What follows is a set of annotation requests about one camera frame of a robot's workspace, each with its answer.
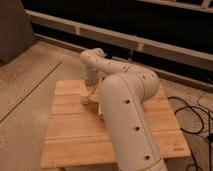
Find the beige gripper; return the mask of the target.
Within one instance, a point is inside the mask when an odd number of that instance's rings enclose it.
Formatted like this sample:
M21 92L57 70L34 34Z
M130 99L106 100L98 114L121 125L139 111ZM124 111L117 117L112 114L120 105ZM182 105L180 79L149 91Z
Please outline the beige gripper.
M85 82L85 91L87 92L87 94L91 94L90 86L93 86L92 94L95 94L97 91L96 84L98 82L98 70L91 67L87 67L84 72L84 82Z

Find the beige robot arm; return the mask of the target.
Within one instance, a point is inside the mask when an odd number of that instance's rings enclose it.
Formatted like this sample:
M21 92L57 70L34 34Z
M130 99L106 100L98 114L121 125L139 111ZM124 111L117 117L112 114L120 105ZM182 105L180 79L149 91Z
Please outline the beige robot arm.
M106 59L100 48L83 51L80 60L87 86L98 83L99 72L106 74L100 82L100 106L120 171L168 171L142 107L159 89L156 73Z

